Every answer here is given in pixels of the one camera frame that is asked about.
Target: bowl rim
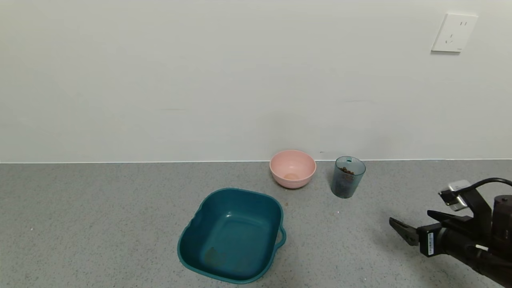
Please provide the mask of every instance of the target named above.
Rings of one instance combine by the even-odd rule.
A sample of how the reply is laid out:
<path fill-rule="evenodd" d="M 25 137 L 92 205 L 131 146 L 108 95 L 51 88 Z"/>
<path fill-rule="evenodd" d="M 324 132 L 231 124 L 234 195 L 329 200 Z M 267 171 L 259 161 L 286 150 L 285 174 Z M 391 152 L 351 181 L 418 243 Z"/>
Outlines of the bowl rim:
<path fill-rule="evenodd" d="M 281 153 L 284 153 L 284 152 L 288 152 L 288 151 L 296 151 L 296 152 L 301 152 L 302 154 L 308 156 L 311 160 L 313 160 L 313 163 L 315 164 L 315 168 L 313 169 L 313 172 L 311 172 L 310 175 L 308 175 L 307 177 L 304 177 L 304 178 L 301 178 L 301 179 L 296 179 L 296 180 L 290 180 L 290 179 L 284 179 L 282 178 L 281 176 L 279 176 L 278 174 L 276 174 L 276 172 L 274 172 L 274 170 L 272 170 L 272 160 L 274 160 L 274 158 L 276 156 L 278 156 L 279 154 Z M 304 151 L 301 151 L 301 150 L 297 150 L 297 149 L 288 149 L 288 150 L 283 150 L 283 151 L 279 151 L 277 153 L 274 154 L 274 156 L 272 156 L 272 158 L 270 159 L 269 163 L 268 163 L 268 166 L 270 168 L 270 171 L 272 172 L 273 175 L 275 175 L 276 177 L 278 177 L 279 179 L 282 179 L 282 180 L 286 180 L 286 181 L 290 181 L 290 182 L 299 182 L 299 181 L 304 181 L 308 178 L 310 178 L 311 176 L 313 176 L 313 174 L 315 174 L 316 172 L 316 161 L 315 159 L 313 159 L 313 157 L 311 157 L 311 155 L 309 155 L 308 153 L 304 152 Z"/>

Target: white wall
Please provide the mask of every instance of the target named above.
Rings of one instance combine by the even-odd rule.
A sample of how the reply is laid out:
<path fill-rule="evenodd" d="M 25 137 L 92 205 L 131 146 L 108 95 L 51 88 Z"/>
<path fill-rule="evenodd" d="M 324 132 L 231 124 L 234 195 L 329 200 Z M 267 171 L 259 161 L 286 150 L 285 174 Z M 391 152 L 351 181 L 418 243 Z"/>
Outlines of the white wall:
<path fill-rule="evenodd" d="M 431 54 L 447 12 L 480 16 Z M 511 1 L 0 0 L 0 161 L 512 158 Z"/>

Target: teal plastic basin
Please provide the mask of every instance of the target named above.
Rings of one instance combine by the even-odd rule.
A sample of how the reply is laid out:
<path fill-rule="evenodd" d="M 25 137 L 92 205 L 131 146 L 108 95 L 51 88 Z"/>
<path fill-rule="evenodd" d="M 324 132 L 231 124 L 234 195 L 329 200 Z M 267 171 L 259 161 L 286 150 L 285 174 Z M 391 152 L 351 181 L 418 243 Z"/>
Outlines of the teal plastic basin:
<path fill-rule="evenodd" d="M 276 243 L 278 231 L 281 240 Z M 283 208 L 274 198 L 225 188 L 203 200 L 178 241 L 178 257 L 188 269 L 236 284 L 267 272 L 286 241 Z"/>

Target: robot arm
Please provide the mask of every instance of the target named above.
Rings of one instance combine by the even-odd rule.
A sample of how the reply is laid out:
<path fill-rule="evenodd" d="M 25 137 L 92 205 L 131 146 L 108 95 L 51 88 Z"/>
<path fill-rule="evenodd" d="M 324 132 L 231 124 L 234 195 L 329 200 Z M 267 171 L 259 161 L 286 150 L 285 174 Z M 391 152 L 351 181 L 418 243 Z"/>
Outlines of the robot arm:
<path fill-rule="evenodd" d="M 389 218 L 389 224 L 409 245 L 419 245 L 423 255 L 448 254 L 496 283 L 512 288 L 512 195 L 495 197 L 491 210 L 476 190 L 490 182 L 512 186 L 512 181 L 502 178 L 489 178 L 473 185 L 462 180 L 439 193 L 452 210 L 470 208 L 473 217 L 428 210 L 427 215 L 438 223 L 414 228 Z"/>

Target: pink bowl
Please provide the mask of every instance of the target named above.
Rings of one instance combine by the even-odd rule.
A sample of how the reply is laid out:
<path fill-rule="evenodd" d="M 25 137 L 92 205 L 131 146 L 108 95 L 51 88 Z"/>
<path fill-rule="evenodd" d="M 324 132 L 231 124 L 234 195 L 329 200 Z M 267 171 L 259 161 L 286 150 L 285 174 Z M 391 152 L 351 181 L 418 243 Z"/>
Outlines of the pink bowl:
<path fill-rule="evenodd" d="M 311 156 L 299 150 L 284 150 L 270 160 L 272 176 L 281 186 L 300 188 L 306 185 L 316 171 Z"/>

